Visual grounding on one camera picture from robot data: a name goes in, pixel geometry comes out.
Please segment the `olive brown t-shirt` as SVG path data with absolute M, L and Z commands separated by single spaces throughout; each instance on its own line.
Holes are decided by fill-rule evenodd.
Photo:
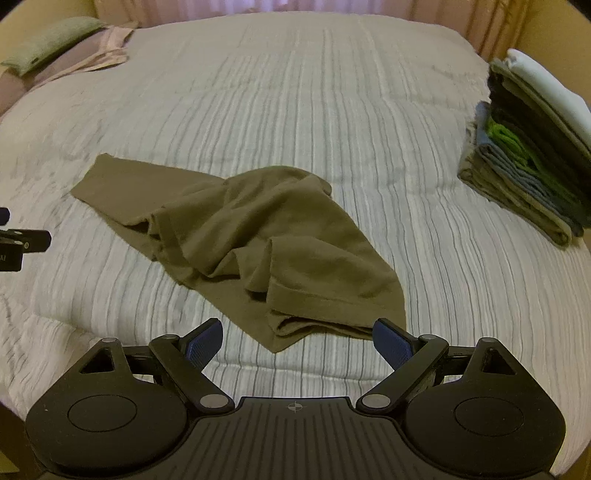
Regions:
M 270 352 L 407 324 L 396 271 L 310 172 L 221 178 L 102 154 L 71 193 Z

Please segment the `grey checked pillow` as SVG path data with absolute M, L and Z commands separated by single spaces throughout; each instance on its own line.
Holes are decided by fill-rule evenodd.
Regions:
M 1 65 L 24 76 L 105 26 L 103 21 L 88 16 L 57 21 L 19 44 Z

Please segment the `mauve pink pillow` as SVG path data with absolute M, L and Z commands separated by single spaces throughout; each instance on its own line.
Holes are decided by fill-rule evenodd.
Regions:
M 27 93 L 51 81 L 125 63 L 128 60 L 127 42 L 133 32 L 133 28 L 110 26 L 23 76 L 19 76 L 13 68 L 7 68 L 1 73 L 1 116 Z

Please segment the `grey olive folded garments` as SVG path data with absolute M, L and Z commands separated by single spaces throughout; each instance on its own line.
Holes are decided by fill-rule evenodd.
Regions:
M 543 182 L 518 168 L 487 135 L 485 123 L 490 116 L 491 105 L 479 102 L 466 126 L 459 179 L 528 221 L 558 247 L 570 246 L 590 226 L 590 210 L 583 206 L 587 215 L 583 226 Z

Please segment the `green folded garment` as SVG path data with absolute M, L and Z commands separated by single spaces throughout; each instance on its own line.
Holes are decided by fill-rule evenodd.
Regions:
M 485 131 L 489 138 L 501 148 L 518 168 L 527 171 L 543 182 L 549 190 L 561 199 L 564 208 L 569 209 L 578 222 L 583 226 L 587 224 L 586 211 L 578 197 L 544 167 L 539 156 L 516 133 L 497 123 L 492 116 L 486 120 Z

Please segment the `dark folded garments stack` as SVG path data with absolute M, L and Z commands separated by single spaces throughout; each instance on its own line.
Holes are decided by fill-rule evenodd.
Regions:
M 590 145 L 525 81 L 495 59 L 487 80 L 493 118 L 536 153 L 543 167 L 590 206 Z

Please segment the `pink curtain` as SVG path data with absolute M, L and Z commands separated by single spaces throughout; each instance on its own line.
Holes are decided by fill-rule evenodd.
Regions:
M 129 0 L 96 1 L 98 17 L 139 27 L 263 12 L 382 15 L 450 28 L 484 59 L 515 47 L 531 3 L 520 0 Z

